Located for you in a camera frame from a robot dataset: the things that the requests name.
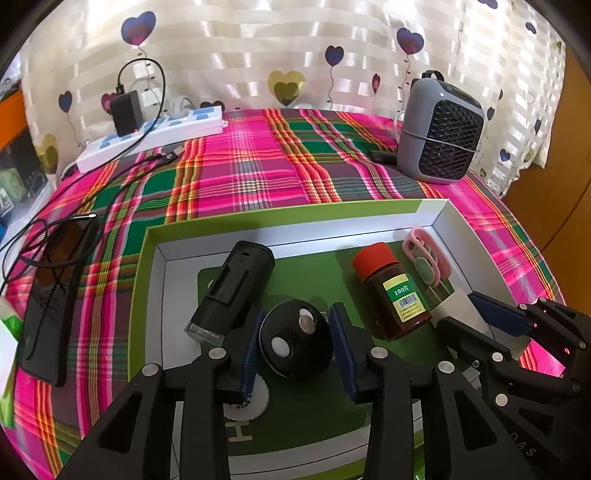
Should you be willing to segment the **black round three-button remote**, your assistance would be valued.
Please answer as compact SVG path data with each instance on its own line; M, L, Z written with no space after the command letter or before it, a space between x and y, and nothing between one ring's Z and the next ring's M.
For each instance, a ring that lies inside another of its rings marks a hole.
M277 376L298 383L311 382L332 362L334 346L328 320L311 303L285 300L263 318L259 351Z

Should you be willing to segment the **white usb charger block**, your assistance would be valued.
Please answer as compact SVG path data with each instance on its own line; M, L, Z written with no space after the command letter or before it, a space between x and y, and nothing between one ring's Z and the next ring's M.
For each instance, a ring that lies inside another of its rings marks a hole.
M461 288L454 291L432 310L431 323L436 326L441 319L446 317L453 317L489 338L493 337L490 327Z

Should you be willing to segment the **black power adapter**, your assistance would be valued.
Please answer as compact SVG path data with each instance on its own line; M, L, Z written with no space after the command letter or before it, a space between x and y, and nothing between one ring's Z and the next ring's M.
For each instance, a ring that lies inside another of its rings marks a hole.
M118 95L110 102L110 109L119 137L137 132L143 124L139 96L135 90Z

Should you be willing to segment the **green white cardboard box tray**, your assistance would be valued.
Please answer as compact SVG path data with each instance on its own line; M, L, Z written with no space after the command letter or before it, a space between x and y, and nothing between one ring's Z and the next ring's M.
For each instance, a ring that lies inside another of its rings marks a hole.
M439 286L416 286L434 309L455 292L484 293L513 304L492 256L448 200L318 204L238 213L151 227L140 251L129 320L129 367L186 365L205 346L186 325L239 242L266 246L274 266L254 306L263 315L254 350L252 395L224 410L230 473L235 479L358 479L370 434L370 406L349 400L332 359L329 308L345 307L355 326L401 358L427 366L446 353L425 325L399 340L379 330L353 257L383 242L411 278L403 242L421 227L451 265Z

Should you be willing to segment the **brown bottle red cap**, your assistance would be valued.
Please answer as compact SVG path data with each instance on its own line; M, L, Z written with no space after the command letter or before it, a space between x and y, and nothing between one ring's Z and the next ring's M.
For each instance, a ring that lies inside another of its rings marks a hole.
M388 244L363 247L352 266L385 340L399 339L432 319L417 284Z

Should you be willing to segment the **small pink clip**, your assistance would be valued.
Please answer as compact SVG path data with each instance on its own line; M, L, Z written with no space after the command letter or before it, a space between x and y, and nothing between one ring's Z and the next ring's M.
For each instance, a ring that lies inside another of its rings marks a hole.
M428 287L437 287L452 274L452 266L433 237L422 227L413 227L405 237L402 249Z

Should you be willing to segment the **plaid pink green tablecloth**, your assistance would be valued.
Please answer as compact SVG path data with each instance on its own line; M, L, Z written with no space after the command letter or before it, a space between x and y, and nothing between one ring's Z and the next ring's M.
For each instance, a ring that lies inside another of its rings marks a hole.
M6 436L28 473L54 478L126 381L131 290L147 228L198 217L339 201L446 198L485 245L513 297L562 300L541 252L476 174L450 185L410 179L368 154L393 150L391 120L318 110L228 114L221 135L195 139L161 169L127 157L63 180L42 213L51 221L110 211L107 242L86 267L57 389L16 376L14 427Z

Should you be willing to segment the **wooden cabinet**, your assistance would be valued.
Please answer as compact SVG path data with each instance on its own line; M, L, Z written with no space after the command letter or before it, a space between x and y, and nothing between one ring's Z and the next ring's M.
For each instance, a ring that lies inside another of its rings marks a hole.
M590 80L566 53L545 168L532 166L504 203L541 251L566 303L590 311Z

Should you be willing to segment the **heart pattern white curtain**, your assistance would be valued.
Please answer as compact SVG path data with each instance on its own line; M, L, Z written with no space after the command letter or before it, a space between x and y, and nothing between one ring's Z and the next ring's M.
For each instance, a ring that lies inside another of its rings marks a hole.
M547 163L566 54L524 1L66 1L20 53L33 144L51 171L111 133L122 82L146 118L188 105L394 117L427 70L486 120L473 170L504 195Z

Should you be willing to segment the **orange black storage box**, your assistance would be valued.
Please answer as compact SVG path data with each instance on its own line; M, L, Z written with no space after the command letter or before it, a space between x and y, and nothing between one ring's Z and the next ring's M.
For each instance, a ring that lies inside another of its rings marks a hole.
M33 204L48 183L33 145L23 93L1 101L1 224L8 227Z

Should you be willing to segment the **white round small jar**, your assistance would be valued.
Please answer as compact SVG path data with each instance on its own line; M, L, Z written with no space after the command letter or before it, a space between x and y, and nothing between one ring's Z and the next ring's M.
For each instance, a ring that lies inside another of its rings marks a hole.
M224 404L223 413L231 421L250 421L259 418L270 403L270 390L266 381L259 374L254 379L253 389L242 404Z

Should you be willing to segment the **grey mini fan heater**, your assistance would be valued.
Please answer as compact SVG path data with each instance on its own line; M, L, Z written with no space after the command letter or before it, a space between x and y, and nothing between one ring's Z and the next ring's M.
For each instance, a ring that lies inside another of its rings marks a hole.
M407 176L450 184L469 170L485 124L474 97L427 70L412 82L398 140L397 166Z

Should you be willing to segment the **green tissue pack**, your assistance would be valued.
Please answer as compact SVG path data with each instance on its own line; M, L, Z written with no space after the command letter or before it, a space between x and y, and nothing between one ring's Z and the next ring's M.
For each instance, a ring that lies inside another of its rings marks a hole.
M4 296L0 302L0 421L14 427L16 359L23 322Z

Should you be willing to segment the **black rectangular stamp device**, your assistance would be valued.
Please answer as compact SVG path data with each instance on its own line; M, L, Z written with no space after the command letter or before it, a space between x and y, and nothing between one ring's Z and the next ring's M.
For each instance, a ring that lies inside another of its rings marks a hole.
M198 343L221 346L231 330L242 327L276 265L263 244L240 240L208 287L184 332Z

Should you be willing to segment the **white blue power strip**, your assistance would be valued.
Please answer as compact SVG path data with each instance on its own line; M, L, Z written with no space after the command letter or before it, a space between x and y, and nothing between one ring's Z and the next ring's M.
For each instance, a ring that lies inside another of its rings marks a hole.
M165 145L221 134L228 127L228 121L222 116L221 106L191 110L178 118L164 116L150 128L152 124L153 121L147 121L139 131L132 134L119 137L117 133L112 133L89 143L76 160L78 170L87 173L121 153L134 155Z

